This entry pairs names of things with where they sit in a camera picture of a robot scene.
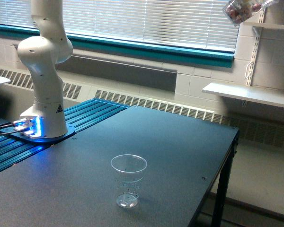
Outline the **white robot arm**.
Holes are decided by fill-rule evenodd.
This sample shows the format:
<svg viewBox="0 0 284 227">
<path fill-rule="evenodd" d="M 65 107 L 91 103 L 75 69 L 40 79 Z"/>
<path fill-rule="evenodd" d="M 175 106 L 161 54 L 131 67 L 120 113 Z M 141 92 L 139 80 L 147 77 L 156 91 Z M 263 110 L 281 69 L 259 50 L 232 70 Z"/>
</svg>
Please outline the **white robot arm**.
<svg viewBox="0 0 284 227">
<path fill-rule="evenodd" d="M 63 81 L 56 65 L 73 53 L 64 25 L 61 0 L 31 1 L 31 16 L 40 35 L 18 45 L 18 56 L 28 68 L 33 81 L 34 102 L 20 117 L 28 120 L 31 139 L 57 138 L 68 132 L 63 106 Z"/>
</svg>

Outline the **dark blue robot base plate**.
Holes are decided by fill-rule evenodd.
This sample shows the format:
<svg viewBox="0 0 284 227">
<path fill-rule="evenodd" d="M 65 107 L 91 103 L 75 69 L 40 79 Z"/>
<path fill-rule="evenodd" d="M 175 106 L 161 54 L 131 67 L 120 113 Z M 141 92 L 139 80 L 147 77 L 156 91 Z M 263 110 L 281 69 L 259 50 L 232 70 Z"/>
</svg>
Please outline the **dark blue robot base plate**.
<svg viewBox="0 0 284 227">
<path fill-rule="evenodd" d="M 71 137 L 72 135 L 75 134 L 75 127 L 69 123 L 67 123 L 67 130 L 68 132 L 60 137 L 55 137 L 55 138 L 38 138 L 38 139 L 32 139 L 26 135 L 24 135 L 23 133 L 20 132 L 16 132 L 13 134 L 10 134 L 11 137 L 23 140 L 23 141 L 28 141 L 28 142 L 32 142 L 32 143 L 36 143 L 36 144 L 56 144 L 62 140 L 65 140 L 69 137 Z"/>
</svg>

